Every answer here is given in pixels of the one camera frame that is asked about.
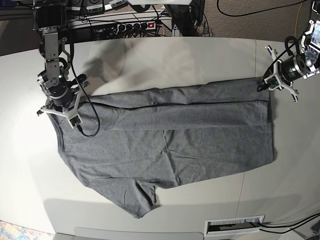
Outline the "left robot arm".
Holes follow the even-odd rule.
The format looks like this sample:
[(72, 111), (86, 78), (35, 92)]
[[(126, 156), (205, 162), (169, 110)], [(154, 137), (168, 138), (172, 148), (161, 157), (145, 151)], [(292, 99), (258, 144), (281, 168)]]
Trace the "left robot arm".
[(310, 19), (304, 33), (299, 38), (288, 36), (284, 46), (280, 55), (266, 46), (273, 62), (257, 83), (257, 91), (285, 89), (297, 102), (299, 92), (293, 88), (293, 82), (320, 73), (320, 20)]

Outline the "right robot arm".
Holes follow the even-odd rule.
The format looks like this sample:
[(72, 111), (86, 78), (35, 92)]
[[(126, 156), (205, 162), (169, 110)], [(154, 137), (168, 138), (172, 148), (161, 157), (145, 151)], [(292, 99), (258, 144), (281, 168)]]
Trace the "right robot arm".
[(65, 0), (34, 0), (32, 10), (33, 29), (40, 33), (39, 52), (44, 58), (37, 83), (47, 97), (46, 107), (66, 112), (75, 98), (68, 81), (71, 55), (65, 49), (67, 4)]

